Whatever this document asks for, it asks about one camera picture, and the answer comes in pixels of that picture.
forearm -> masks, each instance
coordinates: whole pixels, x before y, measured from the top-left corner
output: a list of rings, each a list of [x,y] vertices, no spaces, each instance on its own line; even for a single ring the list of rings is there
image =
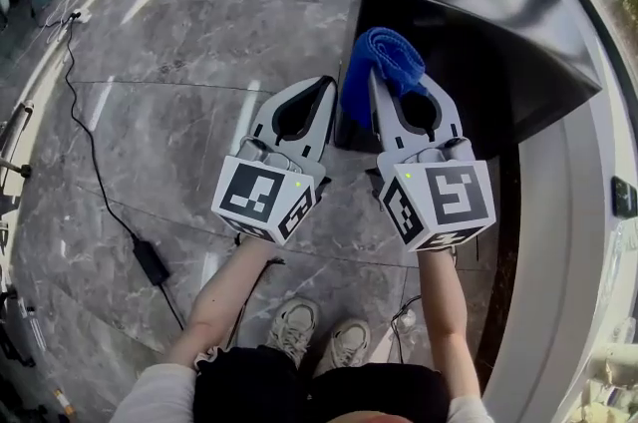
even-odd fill
[[[418,255],[423,313],[435,367],[443,374],[451,398],[480,396],[466,341],[468,308],[454,260],[448,251]]]
[[[192,367],[199,352],[218,346],[272,257],[272,244],[246,238],[195,298],[186,329],[166,361]]]

blue towel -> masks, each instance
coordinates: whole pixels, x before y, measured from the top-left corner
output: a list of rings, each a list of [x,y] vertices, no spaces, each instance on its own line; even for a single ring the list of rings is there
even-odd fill
[[[355,42],[341,93],[341,109],[366,129],[372,129],[368,77],[373,66],[395,95],[428,95],[420,83],[426,66],[410,42],[392,29],[369,29]]]

rolled towel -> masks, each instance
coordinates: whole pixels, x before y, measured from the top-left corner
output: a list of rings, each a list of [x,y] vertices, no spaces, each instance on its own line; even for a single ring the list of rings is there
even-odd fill
[[[355,42],[341,92],[341,109],[366,129],[372,129],[368,78],[373,66],[399,98],[409,92],[428,95],[420,83],[426,65],[410,42],[392,29],[369,29]]]

marble floor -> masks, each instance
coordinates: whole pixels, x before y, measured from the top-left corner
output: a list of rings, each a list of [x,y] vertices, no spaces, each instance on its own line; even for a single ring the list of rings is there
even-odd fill
[[[91,21],[74,26],[71,80],[95,134],[109,198],[115,212],[157,246],[183,315],[234,249],[233,233],[209,208],[223,157],[241,132],[237,117],[242,110],[254,114],[296,81],[337,77],[349,3],[92,0]],[[49,48],[47,35],[37,34],[9,27],[0,36],[0,121]],[[31,406],[58,411],[52,392],[60,388],[81,421],[99,422],[109,420],[144,368],[160,360],[178,327],[136,263],[129,238],[105,212],[88,141],[69,116],[71,103],[58,77],[11,250],[12,280],[36,308],[46,350],[21,329],[13,310],[8,326],[37,365],[0,362]],[[285,265],[273,266],[256,288],[239,344],[262,342],[273,310],[300,294],[320,303],[319,334],[339,318],[363,316],[376,345],[402,301],[418,293],[416,259],[401,253],[371,196],[364,171],[374,161],[326,148],[322,162],[333,183],[278,251]],[[497,163],[490,168],[497,199]],[[459,251],[474,353],[495,271],[496,235],[493,226]],[[417,304],[413,309],[417,325],[402,338],[404,356],[428,364],[423,315]],[[393,350],[391,358],[396,355]]]

white wall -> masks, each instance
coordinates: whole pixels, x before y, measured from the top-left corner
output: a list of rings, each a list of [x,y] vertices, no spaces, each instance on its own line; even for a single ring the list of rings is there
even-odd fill
[[[607,307],[613,175],[636,185],[636,149],[615,75],[577,0],[571,11],[604,90],[519,147],[521,230],[514,294],[484,394],[495,421],[559,422],[584,382],[592,347],[631,311],[638,261],[620,257]]]

